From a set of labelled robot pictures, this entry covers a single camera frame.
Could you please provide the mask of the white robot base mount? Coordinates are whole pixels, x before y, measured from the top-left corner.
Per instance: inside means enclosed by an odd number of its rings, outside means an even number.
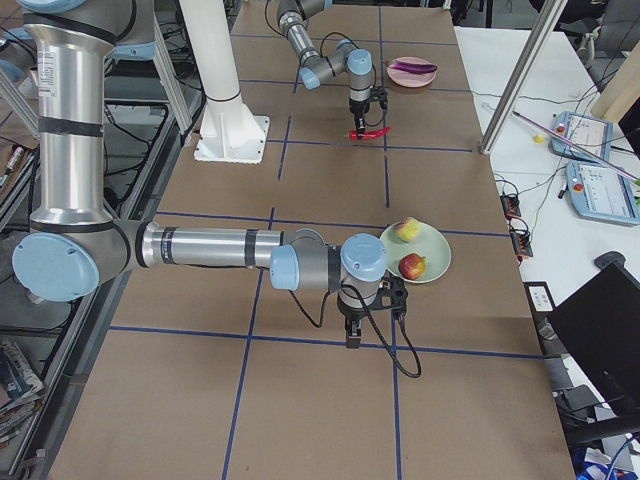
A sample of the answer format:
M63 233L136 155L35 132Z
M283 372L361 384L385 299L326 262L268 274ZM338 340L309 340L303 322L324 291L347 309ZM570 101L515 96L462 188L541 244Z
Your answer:
M243 101L224 3L184 0L180 7L206 100L194 158L260 163L270 119Z

